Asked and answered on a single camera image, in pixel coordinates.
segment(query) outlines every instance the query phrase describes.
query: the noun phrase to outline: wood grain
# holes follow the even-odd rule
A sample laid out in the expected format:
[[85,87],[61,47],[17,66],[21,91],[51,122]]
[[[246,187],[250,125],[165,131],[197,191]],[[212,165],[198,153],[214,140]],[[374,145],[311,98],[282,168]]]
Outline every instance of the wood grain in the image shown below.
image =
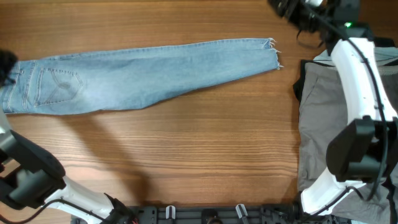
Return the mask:
[[[322,49],[297,45],[297,30],[277,17],[267,1],[2,2],[0,48],[12,50],[21,60],[275,38],[282,52],[281,70],[194,91],[144,110],[8,117],[17,132],[59,158],[72,179],[128,205],[259,205],[295,196],[300,135],[292,84],[299,75],[299,60],[314,58]],[[363,3],[362,20],[369,21],[376,35],[397,40],[391,15],[398,2]],[[302,38],[314,42],[318,36]],[[1,205],[0,212],[20,220],[33,210]],[[46,210],[32,223],[68,223],[69,218]]]

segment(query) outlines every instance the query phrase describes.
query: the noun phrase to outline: jeans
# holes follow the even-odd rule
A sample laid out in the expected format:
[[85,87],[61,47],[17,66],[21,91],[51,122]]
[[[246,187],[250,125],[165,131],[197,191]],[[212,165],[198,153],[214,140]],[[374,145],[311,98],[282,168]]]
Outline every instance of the jeans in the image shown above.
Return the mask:
[[272,39],[230,39],[18,62],[5,113],[141,109],[186,92],[279,68]]

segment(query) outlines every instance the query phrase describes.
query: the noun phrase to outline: green light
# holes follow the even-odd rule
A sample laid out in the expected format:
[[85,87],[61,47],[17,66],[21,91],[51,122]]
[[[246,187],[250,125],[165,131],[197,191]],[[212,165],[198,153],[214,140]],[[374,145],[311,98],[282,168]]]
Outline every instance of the green light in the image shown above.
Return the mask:
[[347,27],[347,28],[350,28],[352,25],[353,25],[352,22],[346,22],[346,23],[344,24],[344,26]]

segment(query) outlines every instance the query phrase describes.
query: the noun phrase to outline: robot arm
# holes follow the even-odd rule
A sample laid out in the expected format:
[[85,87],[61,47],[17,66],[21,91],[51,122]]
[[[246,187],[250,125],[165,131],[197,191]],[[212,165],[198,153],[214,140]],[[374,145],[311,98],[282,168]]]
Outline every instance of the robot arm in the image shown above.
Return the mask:
[[360,188],[373,182],[377,186],[380,176],[390,175],[398,156],[397,113],[380,79],[373,35],[367,24],[357,22],[359,0],[329,0],[326,6],[322,6],[322,0],[269,2],[280,17],[286,17],[300,30],[320,31],[340,74],[348,125],[328,146],[327,168],[298,198],[303,213],[327,215],[348,195],[348,187]]
[[46,205],[89,224],[132,223],[133,212],[119,200],[72,181],[51,153],[13,131],[1,107],[0,125],[0,164],[11,159],[20,164],[0,177],[1,202],[16,210]]

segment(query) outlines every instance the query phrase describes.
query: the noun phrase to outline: jeans pocket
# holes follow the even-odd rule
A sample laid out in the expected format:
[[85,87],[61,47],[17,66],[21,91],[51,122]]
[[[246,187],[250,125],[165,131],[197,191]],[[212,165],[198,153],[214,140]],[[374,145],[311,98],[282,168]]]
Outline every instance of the jeans pocket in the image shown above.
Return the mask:
[[73,100],[83,88],[77,72],[41,68],[34,106]]

